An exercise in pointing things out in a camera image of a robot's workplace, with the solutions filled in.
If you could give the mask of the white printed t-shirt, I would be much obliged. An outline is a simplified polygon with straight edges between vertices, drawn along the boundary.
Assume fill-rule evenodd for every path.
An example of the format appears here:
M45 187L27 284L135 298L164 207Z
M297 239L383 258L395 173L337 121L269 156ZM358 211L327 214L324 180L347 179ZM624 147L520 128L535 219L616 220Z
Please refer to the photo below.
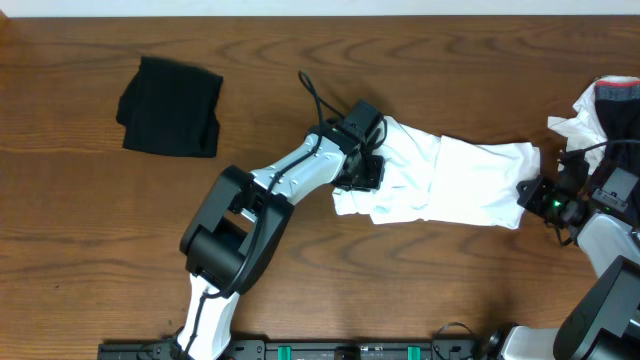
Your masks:
M374 150L384 158L380 188L335 189L339 215L368 215L375 224L417 220L519 227L524 209L516 185L540 174L540 150L529 142L474 145L435 136L388 116L388 134Z

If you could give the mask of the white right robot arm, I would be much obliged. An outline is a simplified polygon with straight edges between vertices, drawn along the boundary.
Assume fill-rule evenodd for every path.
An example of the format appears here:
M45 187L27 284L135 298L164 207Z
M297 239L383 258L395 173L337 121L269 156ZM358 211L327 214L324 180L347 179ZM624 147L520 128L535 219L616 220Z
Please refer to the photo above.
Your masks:
M518 204L570 231L597 281L558 328L515 326L496 357L503 360L639 358L639 239L622 219L638 177L616 170L587 198L542 176L518 184Z

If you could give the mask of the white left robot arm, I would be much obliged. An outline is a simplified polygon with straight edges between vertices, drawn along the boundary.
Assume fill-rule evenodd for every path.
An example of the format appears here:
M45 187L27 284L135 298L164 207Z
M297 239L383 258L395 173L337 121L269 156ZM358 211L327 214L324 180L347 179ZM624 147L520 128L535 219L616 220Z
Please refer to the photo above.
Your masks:
M191 299L176 339L181 359L217 359L231 342L239 298L264 273L295 206L319 187L373 190L383 159L374 154L383 125L314 126L303 143L275 163L246 172L237 166L218 177L187 227Z

